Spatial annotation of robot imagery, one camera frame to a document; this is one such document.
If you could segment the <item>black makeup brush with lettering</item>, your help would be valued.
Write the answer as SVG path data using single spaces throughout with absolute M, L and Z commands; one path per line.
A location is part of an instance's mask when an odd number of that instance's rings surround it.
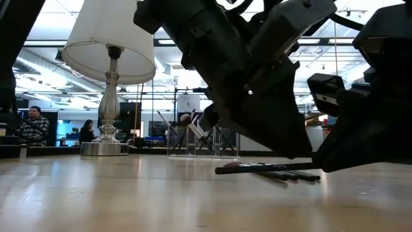
M 319 166 L 312 162 L 289 163 L 289 164 L 271 164 L 271 165 L 243 165 L 243 166 L 222 166 L 217 167 L 214 172 L 217 175 L 235 174 L 235 173 L 259 173 L 271 171 L 298 171 L 319 169 Z

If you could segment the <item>white sign board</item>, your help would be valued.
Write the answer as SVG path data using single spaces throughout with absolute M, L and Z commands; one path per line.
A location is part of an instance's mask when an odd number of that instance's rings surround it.
M 193 110 L 200 111 L 199 95 L 182 95 L 176 100 L 178 113 L 190 113 Z

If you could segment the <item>black stand frame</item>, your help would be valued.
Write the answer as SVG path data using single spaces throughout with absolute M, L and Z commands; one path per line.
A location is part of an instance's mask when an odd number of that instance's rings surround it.
M 190 113 L 178 113 L 177 108 L 176 108 L 176 100 L 177 100 L 177 98 L 179 98 L 182 95 L 199 95 L 200 96 L 200 111 L 193 110 Z M 178 132 L 179 133 L 182 133 L 184 135 L 186 134 L 186 127 L 181 123 L 180 117 L 183 114 L 189 114 L 191 116 L 192 120 L 193 120 L 193 123 L 195 124 L 195 118 L 200 115 L 200 112 L 201 112 L 201 95 L 199 93 L 193 93 L 193 92 L 190 92 L 189 90 L 185 90 L 185 91 L 175 90 L 175 93 L 174 93 L 174 126 L 178 127 Z M 180 150 L 179 155 L 185 155 L 186 156 L 185 138 L 183 140 L 183 146 Z

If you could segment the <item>white partition panel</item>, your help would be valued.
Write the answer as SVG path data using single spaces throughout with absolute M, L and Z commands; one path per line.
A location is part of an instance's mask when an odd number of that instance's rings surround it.
M 255 142 L 242 134 L 239 135 L 239 143 L 241 151 L 271 151 L 271 149 L 266 146 Z

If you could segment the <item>clear acrylic brush organizer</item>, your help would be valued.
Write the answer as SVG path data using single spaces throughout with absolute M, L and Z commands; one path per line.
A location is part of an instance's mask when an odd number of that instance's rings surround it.
M 203 132 L 204 140 L 197 138 L 186 126 L 169 128 L 167 134 L 168 157 L 209 157 L 213 159 L 238 159 L 240 135 L 228 128 L 215 126 Z

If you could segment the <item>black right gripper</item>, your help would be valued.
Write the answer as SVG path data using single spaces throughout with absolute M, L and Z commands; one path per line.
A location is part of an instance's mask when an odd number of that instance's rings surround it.
M 379 8 L 352 45 L 370 66 L 366 82 L 373 88 L 412 84 L 412 3 Z M 317 109 L 337 117 L 337 94 L 345 90 L 342 78 L 315 73 L 307 84 Z

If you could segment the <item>black aluminium table frame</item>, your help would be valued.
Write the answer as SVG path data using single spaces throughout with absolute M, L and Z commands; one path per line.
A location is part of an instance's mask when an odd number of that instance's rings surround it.
M 21 147 L 19 145 L 0 145 L 0 160 L 18 159 L 20 157 Z M 80 147 L 27 147 L 26 157 L 56 157 L 65 155 L 80 155 Z M 167 156 L 166 149 L 150 148 L 129 148 L 127 154 L 121 154 L 121 157 L 127 155 L 154 155 Z M 243 157 L 268 157 L 283 158 L 280 153 L 274 151 L 240 151 L 239 158 Z

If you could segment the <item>white shade silver table lamp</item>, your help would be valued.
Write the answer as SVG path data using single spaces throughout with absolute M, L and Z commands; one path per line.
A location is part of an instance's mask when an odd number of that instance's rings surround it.
M 82 156 L 123 156 L 128 145 L 116 140 L 120 115 L 118 85 L 150 81 L 156 73 L 153 36 L 133 22 L 140 0 L 84 0 L 62 50 L 72 70 L 106 84 L 98 107 L 100 135 L 80 145 Z

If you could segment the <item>person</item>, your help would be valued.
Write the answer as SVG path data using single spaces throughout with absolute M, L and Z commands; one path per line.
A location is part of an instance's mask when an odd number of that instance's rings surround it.
M 48 134 L 50 122 L 41 114 L 41 109 L 38 106 L 32 106 L 28 111 L 28 122 L 40 127 L 44 133 Z M 37 142 L 29 142 L 29 146 L 45 146 L 46 138 L 43 137 L 43 133 L 38 129 L 30 126 L 27 123 L 23 123 L 19 130 L 25 137 L 35 139 Z
M 93 120 L 88 119 L 80 129 L 79 143 L 91 142 L 94 139 L 96 139 L 96 136 L 93 131 Z

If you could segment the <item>black wall screen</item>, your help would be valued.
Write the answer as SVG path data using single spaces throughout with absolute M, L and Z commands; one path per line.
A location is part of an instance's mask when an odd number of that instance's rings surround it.
M 121 102 L 120 103 L 120 129 L 123 130 L 139 130 L 141 128 L 141 102 Z

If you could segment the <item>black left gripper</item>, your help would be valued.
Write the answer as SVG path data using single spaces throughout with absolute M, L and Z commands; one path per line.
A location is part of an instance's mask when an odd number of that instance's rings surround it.
M 215 104 L 253 106 L 258 98 L 248 82 L 257 70 L 251 34 L 241 13 L 253 2 L 226 10 L 216 0 L 140 0 L 133 22 L 150 34 L 163 28 L 182 52 L 181 64 L 195 69 L 209 86 L 214 102 L 206 107 L 198 125 L 209 131 L 221 121 Z

